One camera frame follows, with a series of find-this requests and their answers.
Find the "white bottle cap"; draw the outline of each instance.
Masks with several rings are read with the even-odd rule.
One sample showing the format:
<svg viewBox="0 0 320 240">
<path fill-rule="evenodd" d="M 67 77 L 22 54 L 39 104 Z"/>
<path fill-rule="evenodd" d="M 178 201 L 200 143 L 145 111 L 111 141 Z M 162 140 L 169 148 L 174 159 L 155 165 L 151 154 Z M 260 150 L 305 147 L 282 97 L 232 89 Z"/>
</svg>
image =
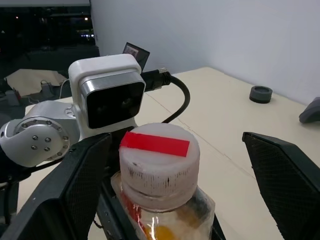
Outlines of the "white bottle cap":
<svg viewBox="0 0 320 240">
<path fill-rule="evenodd" d="M 200 148 L 197 139 L 182 127 L 151 123 L 131 131 L 189 141 L 186 156 L 121 146 L 122 188 L 137 205 L 153 211 L 168 211 L 185 204 L 198 186 Z"/>
</svg>

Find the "cable connector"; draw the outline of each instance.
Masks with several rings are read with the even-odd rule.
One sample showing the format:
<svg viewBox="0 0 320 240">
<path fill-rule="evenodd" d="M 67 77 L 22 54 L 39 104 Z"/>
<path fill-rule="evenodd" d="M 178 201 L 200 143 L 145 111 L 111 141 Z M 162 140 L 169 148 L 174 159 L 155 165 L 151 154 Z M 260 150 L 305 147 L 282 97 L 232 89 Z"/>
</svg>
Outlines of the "cable connector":
<svg viewBox="0 0 320 240">
<path fill-rule="evenodd" d="M 143 72 L 141 77 L 145 82 L 145 92 L 160 89 L 171 83 L 171 75 L 165 68 Z"/>
</svg>

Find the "plastic bottle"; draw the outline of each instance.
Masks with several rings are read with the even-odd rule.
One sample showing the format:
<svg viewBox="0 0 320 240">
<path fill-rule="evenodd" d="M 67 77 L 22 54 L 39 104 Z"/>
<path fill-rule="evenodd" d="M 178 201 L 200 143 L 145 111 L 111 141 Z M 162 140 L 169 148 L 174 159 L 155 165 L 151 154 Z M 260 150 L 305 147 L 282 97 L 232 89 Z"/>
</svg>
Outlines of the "plastic bottle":
<svg viewBox="0 0 320 240">
<path fill-rule="evenodd" d="M 211 240 L 215 203 L 198 187 L 200 148 L 183 128 L 151 123 L 123 138 L 112 187 L 141 240 Z"/>
</svg>

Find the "red tape strip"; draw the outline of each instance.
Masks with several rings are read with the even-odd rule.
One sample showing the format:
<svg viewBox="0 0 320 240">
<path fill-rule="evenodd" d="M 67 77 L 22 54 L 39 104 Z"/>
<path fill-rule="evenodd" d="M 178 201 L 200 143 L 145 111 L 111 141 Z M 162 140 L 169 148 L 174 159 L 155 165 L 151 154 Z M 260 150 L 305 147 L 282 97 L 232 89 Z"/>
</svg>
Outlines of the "red tape strip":
<svg viewBox="0 0 320 240">
<path fill-rule="evenodd" d="M 186 157 L 189 145 L 190 142 L 186 140 L 128 131 L 124 135 L 120 147 Z"/>
</svg>

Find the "beige table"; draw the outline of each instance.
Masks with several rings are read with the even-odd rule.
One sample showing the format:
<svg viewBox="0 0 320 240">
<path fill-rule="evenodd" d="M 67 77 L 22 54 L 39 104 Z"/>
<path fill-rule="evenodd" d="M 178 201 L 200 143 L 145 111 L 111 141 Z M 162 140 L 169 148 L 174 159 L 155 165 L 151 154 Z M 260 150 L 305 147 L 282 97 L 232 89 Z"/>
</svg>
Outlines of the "beige table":
<svg viewBox="0 0 320 240">
<path fill-rule="evenodd" d="M 191 102 L 172 123 L 192 132 L 199 141 L 198 184 L 216 202 L 216 214 L 227 240 L 282 240 L 260 195 L 242 134 L 256 132 L 294 143 L 320 166 L 320 124 L 301 125 L 298 117 L 306 106 L 276 94 L 268 104 L 250 101 L 252 85 L 212 68 L 176 76 L 188 86 Z M 181 106 L 183 99 L 174 85 L 146 93 L 137 124 L 161 122 Z M 36 172 L 21 183 L 19 209 L 52 169 Z M 106 238 L 93 225 L 89 239 Z"/>
</svg>

